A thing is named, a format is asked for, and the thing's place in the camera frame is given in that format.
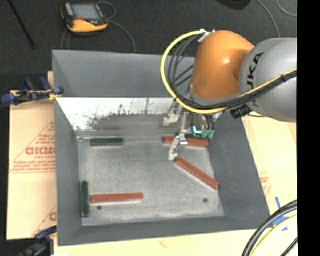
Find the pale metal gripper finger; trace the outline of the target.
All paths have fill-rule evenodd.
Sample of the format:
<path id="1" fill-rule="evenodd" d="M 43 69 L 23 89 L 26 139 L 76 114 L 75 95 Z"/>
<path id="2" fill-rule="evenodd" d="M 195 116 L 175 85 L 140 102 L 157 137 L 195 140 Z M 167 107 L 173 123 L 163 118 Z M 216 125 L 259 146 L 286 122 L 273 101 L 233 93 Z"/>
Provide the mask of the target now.
<path id="1" fill-rule="evenodd" d="M 179 107 L 172 107 L 167 112 L 167 116 L 163 119 L 163 126 L 168 127 L 171 124 L 176 123 L 181 116 L 181 111 Z"/>
<path id="2" fill-rule="evenodd" d="M 175 160 L 179 156 L 180 149 L 186 147 L 187 145 L 188 141 L 184 135 L 172 137 L 172 142 L 170 143 L 170 149 L 168 153 L 168 160 Z"/>

